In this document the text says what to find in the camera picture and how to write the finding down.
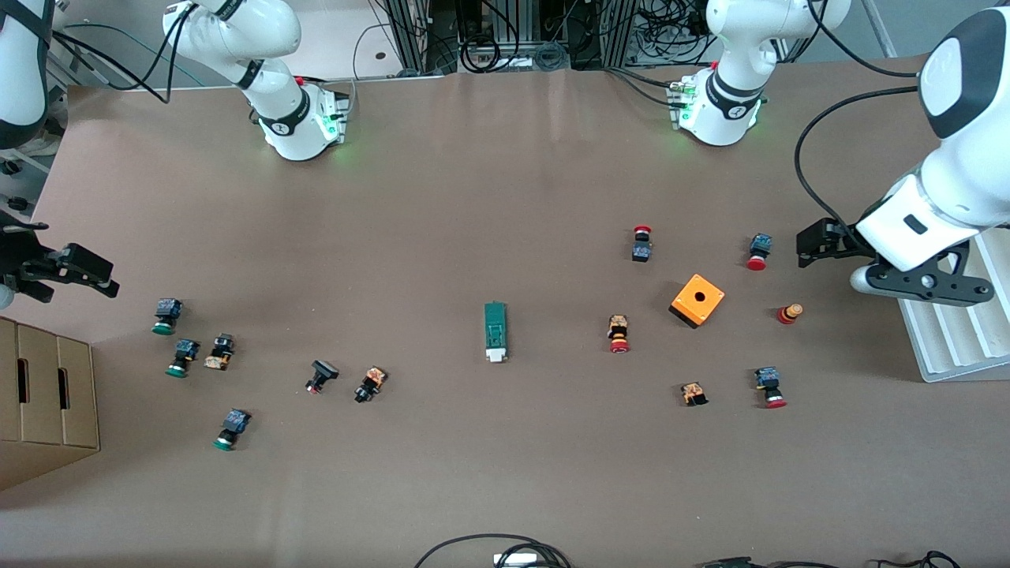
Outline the green pushbutton with blue block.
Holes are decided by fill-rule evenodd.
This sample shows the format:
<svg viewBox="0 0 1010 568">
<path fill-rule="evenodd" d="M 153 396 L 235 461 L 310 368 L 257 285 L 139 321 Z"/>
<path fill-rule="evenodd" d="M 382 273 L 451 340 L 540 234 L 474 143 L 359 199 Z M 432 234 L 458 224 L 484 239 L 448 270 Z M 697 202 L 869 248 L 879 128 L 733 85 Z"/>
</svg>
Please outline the green pushbutton with blue block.
<svg viewBox="0 0 1010 568">
<path fill-rule="evenodd" d="M 173 335 L 183 307 L 184 303 L 177 298 L 159 299 L 158 303 L 156 303 L 156 321 L 154 326 L 152 326 L 152 332 L 163 337 Z"/>
<path fill-rule="evenodd" d="M 183 338 L 174 345 L 173 362 L 166 367 L 165 374 L 174 378 L 186 378 L 190 363 L 197 359 L 200 343 L 194 339 Z"/>
<path fill-rule="evenodd" d="M 235 443 L 249 425 L 252 414 L 243 409 L 232 409 L 223 421 L 223 429 L 214 439 L 213 446 L 220 450 L 233 450 Z"/>
</svg>

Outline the white ridged plastic tray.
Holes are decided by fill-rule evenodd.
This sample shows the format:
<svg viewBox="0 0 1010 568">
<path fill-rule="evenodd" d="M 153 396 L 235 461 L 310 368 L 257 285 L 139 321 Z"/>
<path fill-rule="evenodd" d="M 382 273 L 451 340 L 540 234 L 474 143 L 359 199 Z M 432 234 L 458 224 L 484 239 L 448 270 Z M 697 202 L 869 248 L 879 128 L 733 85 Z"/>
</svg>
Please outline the white ridged plastic tray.
<svg viewBox="0 0 1010 568">
<path fill-rule="evenodd" d="M 921 377 L 1010 381 L 1010 230 L 973 238 L 966 272 L 994 285 L 991 301 L 971 307 L 898 301 Z"/>
</svg>

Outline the brown cardboard box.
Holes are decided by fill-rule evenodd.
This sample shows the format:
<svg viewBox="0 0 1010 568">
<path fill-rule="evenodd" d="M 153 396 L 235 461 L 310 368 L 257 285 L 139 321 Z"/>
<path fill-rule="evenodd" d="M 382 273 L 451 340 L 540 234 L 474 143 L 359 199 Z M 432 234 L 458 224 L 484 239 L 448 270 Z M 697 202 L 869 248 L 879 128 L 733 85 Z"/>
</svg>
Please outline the brown cardboard box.
<svg viewBox="0 0 1010 568">
<path fill-rule="evenodd" d="M 0 492 L 99 450 L 91 346 L 0 317 Z"/>
</svg>

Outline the grey metal bar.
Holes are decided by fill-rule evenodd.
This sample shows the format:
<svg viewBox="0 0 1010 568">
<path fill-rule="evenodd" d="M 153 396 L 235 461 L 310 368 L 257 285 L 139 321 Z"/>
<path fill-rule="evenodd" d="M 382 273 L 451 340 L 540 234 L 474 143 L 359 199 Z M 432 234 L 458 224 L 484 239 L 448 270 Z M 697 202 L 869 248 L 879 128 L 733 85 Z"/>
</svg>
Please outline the grey metal bar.
<svg viewBox="0 0 1010 568">
<path fill-rule="evenodd" d="M 870 29 L 872 29 L 881 54 L 885 58 L 898 58 L 897 48 L 895 48 L 890 32 L 888 32 L 886 22 L 881 15 L 879 7 L 877 7 L 876 0 L 858 0 L 858 2 L 862 4 L 863 11 L 865 11 L 866 18 L 868 18 Z"/>
</svg>

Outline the black round button orange block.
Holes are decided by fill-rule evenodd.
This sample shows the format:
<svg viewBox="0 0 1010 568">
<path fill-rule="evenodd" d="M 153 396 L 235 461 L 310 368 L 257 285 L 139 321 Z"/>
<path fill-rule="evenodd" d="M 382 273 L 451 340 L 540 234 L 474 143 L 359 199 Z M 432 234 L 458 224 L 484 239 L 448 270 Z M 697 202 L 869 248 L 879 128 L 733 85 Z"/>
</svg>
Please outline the black round button orange block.
<svg viewBox="0 0 1010 568">
<path fill-rule="evenodd" d="M 354 401 L 357 403 L 370 402 L 381 392 L 383 385 L 388 378 L 385 370 L 379 367 L 371 367 L 365 372 L 365 377 L 360 386 L 356 389 Z"/>
</svg>

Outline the black switch with orange block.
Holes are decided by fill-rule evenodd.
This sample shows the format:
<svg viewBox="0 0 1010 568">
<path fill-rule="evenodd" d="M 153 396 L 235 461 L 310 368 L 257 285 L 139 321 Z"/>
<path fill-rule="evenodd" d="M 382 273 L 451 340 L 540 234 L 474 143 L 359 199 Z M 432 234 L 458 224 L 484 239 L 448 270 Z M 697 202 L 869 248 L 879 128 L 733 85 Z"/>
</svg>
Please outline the black switch with orange block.
<svg viewBox="0 0 1010 568">
<path fill-rule="evenodd" d="M 223 332 L 214 338 L 211 353 L 204 359 L 204 367 L 218 371 L 227 370 L 235 352 L 235 341 L 231 334 Z"/>
</svg>

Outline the orange button enclosure box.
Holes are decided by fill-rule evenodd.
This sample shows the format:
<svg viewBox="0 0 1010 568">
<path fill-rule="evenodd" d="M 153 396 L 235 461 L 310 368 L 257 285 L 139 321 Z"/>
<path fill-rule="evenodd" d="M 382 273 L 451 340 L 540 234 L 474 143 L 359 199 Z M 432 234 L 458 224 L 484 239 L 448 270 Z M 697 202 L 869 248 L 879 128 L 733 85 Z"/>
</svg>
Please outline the orange button enclosure box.
<svg viewBox="0 0 1010 568">
<path fill-rule="evenodd" d="M 725 298 L 725 292 L 700 274 L 693 274 L 675 295 L 668 311 L 688 327 L 704 326 Z"/>
</svg>

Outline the aluminium frame post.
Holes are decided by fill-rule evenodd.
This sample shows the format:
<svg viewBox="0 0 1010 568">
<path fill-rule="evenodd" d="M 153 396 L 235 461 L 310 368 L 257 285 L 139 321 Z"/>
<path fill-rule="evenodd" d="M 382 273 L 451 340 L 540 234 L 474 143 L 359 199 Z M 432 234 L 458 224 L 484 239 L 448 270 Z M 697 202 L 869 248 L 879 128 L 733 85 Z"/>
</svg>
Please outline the aluminium frame post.
<svg viewBox="0 0 1010 568">
<path fill-rule="evenodd" d="M 620 68 L 625 65 L 639 8 L 641 0 L 602 0 L 599 35 L 603 68 Z"/>
<path fill-rule="evenodd" d="M 445 76 L 458 67 L 452 0 L 397 0 L 409 40 L 410 64 L 419 74 Z"/>
</svg>

